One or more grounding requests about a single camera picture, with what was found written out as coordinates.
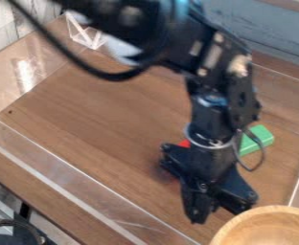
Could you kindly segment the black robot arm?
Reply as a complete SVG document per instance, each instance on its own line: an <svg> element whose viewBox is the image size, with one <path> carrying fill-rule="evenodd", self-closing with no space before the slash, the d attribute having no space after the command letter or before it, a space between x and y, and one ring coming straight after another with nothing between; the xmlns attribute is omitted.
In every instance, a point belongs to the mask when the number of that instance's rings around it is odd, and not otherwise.
<svg viewBox="0 0 299 245"><path fill-rule="evenodd" d="M186 146L161 146L161 166L180 181L184 213L194 224L216 209L247 211L257 194L240 175L240 145L253 133L260 102L253 89L252 52L211 22L198 0L51 0L83 15L90 26L136 47L132 69L108 73L79 59L43 25L35 27L59 53L94 77L124 82L150 67L182 75L192 104Z"/></svg>

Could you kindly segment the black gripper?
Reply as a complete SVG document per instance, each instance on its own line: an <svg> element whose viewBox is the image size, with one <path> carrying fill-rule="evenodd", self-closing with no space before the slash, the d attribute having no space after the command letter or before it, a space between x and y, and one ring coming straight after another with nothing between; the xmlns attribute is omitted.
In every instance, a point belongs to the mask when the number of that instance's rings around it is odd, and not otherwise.
<svg viewBox="0 0 299 245"><path fill-rule="evenodd" d="M257 194L237 170L233 144L161 145L161 166L178 179L184 214L192 224L204 224L217 208L237 215L249 210Z"/></svg>

